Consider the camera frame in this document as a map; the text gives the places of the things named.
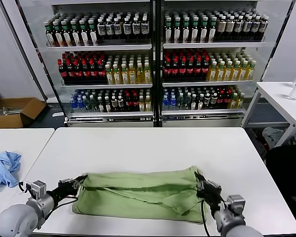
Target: black cable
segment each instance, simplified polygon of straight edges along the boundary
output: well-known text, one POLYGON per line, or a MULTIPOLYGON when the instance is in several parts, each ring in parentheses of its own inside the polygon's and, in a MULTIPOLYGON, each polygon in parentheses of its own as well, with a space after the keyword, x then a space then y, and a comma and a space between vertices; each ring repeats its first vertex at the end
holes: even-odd
POLYGON ((207 229, 207 226, 206 226, 206 221, 205 221, 205 216, 204 216, 204 199, 201 202, 201 213, 202 213, 202 219, 203 219, 203 225, 204 225, 205 232, 206 232, 208 237, 211 237, 211 235, 208 232, 208 229, 207 229))
POLYGON ((66 202, 66 203, 63 203, 63 204, 60 204, 58 205, 57 207, 55 207, 54 209, 52 209, 48 215, 46 216, 45 220, 47 220, 50 215, 53 213, 53 211, 55 211, 57 208, 61 207, 61 206, 64 206, 64 205, 67 205, 67 204, 70 204, 70 203, 74 203, 75 201, 78 201, 78 198, 77 197, 66 197, 66 198, 73 198, 74 200, 73 201, 69 201, 69 202, 66 202))

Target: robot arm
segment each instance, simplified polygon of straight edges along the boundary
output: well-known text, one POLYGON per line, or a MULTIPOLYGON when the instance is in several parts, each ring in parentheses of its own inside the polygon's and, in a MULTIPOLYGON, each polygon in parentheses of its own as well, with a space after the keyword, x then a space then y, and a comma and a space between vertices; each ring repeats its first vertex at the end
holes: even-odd
POLYGON ((77 195, 86 177, 61 180, 53 191, 46 191, 46 184, 41 181, 27 184, 25 192, 29 191, 32 197, 26 204, 13 205, 0 214, 0 237, 27 237, 40 229, 62 199, 77 195))

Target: shelf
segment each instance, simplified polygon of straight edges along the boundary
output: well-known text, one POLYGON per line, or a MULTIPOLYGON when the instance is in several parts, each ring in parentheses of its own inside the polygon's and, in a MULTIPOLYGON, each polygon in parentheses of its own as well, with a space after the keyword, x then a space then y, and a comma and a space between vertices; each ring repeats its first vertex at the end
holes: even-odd
POLYGON ((200 81, 200 82, 164 82, 163 87, 171 86, 205 86, 205 85, 242 85, 251 83, 252 80, 228 80, 228 81, 200 81))
POLYGON ((274 47, 273 42, 164 43, 163 48, 274 47))
POLYGON ((138 118, 152 117, 153 111, 148 112, 115 112, 115 113, 72 113, 71 118, 90 119, 90 118, 138 118))
POLYGON ((220 109, 220 110, 169 110, 162 111, 163 116, 195 116, 195 115, 226 115, 243 114, 243 109, 220 109))
POLYGON ((73 46, 73 47, 47 47, 48 51, 107 51, 107 50, 147 50, 151 49, 151 44, 125 44, 125 45, 98 45, 98 46, 73 46))
POLYGON ((32 0, 35 5, 65 5, 86 3, 149 2, 149 0, 32 0))
POLYGON ((151 88, 152 84, 123 84, 123 85, 62 85, 64 89, 110 89, 110 88, 151 88))

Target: white wall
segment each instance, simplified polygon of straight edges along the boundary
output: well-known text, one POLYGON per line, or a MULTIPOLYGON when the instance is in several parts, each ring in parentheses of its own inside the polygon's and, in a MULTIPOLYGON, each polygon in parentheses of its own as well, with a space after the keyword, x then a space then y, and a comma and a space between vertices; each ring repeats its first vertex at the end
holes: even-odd
POLYGON ((263 81, 293 81, 296 77, 296 3, 263 81))
POLYGON ((0 8, 0 97, 43 100, 0 8))

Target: blue cloth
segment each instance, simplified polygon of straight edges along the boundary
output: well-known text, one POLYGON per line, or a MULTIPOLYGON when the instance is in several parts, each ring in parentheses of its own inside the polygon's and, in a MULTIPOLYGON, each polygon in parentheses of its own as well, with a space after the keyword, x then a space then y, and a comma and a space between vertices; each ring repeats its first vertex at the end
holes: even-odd
POLYGON ((5 184, 9 188, 13 188, 18 184, 18 181, 11 173, 20 169, 21 155, 13 152, 0 153, 0 184, 5 184))

